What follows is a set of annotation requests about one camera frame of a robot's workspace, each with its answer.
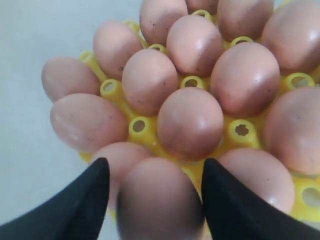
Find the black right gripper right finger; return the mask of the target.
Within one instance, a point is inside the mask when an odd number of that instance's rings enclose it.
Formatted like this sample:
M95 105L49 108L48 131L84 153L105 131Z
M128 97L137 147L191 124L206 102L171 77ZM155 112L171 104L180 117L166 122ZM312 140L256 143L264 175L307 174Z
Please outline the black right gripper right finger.
M318 240L319 230L264 201L216 159L204 161L201 198L215 240Z

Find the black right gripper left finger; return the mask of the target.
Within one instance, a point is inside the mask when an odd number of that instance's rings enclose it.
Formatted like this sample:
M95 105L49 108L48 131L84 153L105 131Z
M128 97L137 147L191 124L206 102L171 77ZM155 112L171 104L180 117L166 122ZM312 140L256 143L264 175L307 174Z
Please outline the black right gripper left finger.
M0 227L2 240L96 240L110 197L110 167L95 160L62 191Z

